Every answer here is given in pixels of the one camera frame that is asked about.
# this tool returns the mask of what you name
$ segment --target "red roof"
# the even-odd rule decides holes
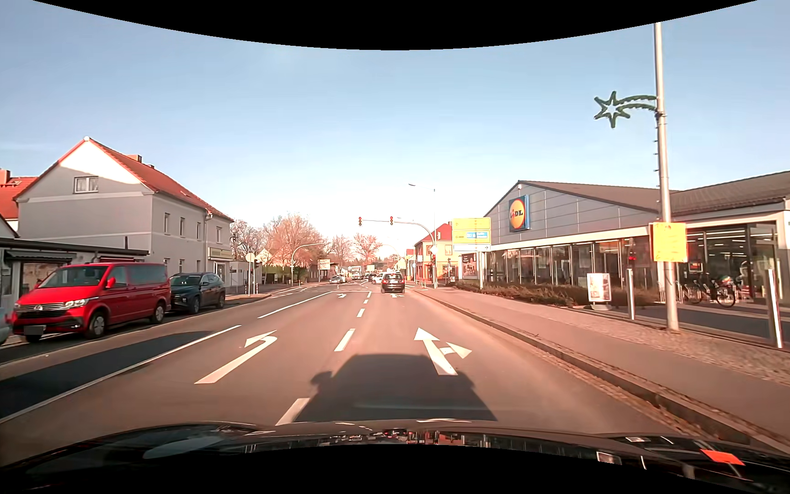
[[[226,220],[233,221],[234,219],[228,215],[225,215],[221,211],[216,208],[213,208],[203,199],[194,195],[191,191],[189,191],[186,187],[179,184],[165,173],[158,171],[156,168],[149,166],[148,164],[141,163],[136,161],[135,159],[127,156],[122,155],[121,153],[96,142],[93,139],[87,137],[85,139],[88,142],[92,142],[95,146],[97,146],[100,150],[102,150],[105,154],[107,154],[115,163],[124,167],[126,171],[133,174],[139,181],[142,182],[145,186],[156,193],[164,193],[170,197],[175,199],[183,200],[189,204],[193,204],[194,206],[199,206],[200,208],[204,208],[205,210],[209,211],[210,213],[220,216]],[[78,149],[78,146],[82,144],[82,142],[78,142],[68,153],[63,155],[56,163],[51,165],[44,173],[42,173],[38,178],[42,178],[47,174],[50,170],[52,170],[56,165],[60,164],[60,162],[66,159],[66,156],[72,154],[73,151]]]
[[[6,220],[16,220],[16,202],[14,197],[25,189],[38,177],[11,177],[0,185],[0,215]]]
[[[442,242],[443,241],[450,242],[453,240],[453,227],[451,227],[449,223],[444,223],[443,225],[438,227],[438,233],[441,234],[441,238],[439,238],[438,240]],[[431,235],[426,235],[421,240],[421,242],[431,242],[431,241],[432,241]]]

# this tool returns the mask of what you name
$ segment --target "bicycle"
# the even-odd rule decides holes
[[[696,279],[692,280],[691,285],[686,285],[682,288],[684,298],[687,301],[697,304],[708,298],[709,301],[715,301],[721,307],[733,307],[737,303],[737,294],[733,289],[733,283],[728,281],[718,282],[711,279],[712,287],[710,288],[706,283],[698,283]]]

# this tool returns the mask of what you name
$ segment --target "road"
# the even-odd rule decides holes
[[[416,289],[294,288],[1,365],[0,465],[103,434],[204,420],[443,418],[673,431]]]

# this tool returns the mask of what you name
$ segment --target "car headlight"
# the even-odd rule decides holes
[[[76,307],[84,307],[87,305],[88,299],[71,300],[63,304],[66,309],[74,309]]]

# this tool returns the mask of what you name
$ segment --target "license plate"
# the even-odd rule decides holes
[[[23,334],[29,336],[41,336],[45,334],[45,326],[24,326],[23,327]]]

